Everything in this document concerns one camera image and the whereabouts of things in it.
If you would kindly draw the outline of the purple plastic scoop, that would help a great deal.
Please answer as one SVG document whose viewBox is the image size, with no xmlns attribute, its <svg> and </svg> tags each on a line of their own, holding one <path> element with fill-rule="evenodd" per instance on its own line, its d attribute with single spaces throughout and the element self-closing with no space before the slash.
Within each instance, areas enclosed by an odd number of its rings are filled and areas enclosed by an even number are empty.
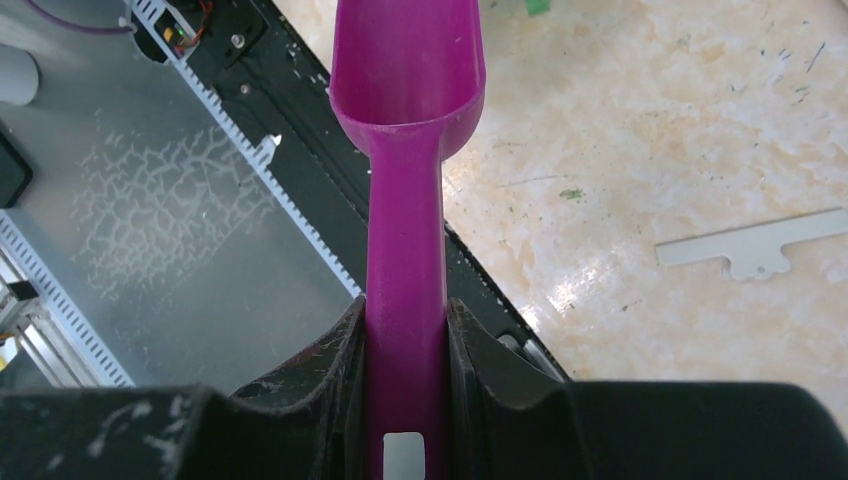
<svg viewBox="0 0 848 480">
<path fill-rule="evenodd" d="M 475 1 L 341 1 L 329 99 L 370 164 L 365 474 L 413 434 L 423 475 L 452 463 L 442 164 L 474 133 L 486 86 Z"/>
</svg>

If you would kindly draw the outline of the white bag clip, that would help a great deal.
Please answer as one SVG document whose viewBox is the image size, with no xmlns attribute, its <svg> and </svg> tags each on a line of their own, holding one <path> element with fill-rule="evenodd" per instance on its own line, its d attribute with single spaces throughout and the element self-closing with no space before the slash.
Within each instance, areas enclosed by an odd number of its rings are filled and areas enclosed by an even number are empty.
<svg viewBox="0 0 848 480">
<path fill-rule="evenodd" d="M 787 273 L 790 260 L 783 247 L 842 235 L 847 232 L 847 211 L 833 208 L 746 227 L 659 243 L 655 246 L 663 266 L 679 266 L 721 258 L 726 274 L 736 281 L 766 280 Z"/>
</svg>

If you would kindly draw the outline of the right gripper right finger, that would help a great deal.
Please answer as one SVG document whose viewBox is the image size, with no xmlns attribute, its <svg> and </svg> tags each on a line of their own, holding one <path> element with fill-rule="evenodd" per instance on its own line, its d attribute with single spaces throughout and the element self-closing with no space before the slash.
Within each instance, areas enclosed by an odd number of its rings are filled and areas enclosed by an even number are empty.
<svg viewBox="0 0 848 480">
<path fill-rule="evenodd" d="M 448 342 L 455 479 L 843 479 L 847 442 L 806 390 L 559 381 L 459 300 Z"/>
</svg>

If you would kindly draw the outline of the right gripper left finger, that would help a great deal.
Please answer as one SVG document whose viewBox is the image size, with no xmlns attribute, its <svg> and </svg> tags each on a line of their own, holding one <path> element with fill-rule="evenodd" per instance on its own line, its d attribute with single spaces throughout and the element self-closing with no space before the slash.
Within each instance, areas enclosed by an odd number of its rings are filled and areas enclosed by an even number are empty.
<svg viewBox="0 0 848 480">
<path fill-rule="evenodd" d="M 364 300 L 226 395 L 206 385 L 3 392 L 5 479 L 358 479 Z"/>
</svg>

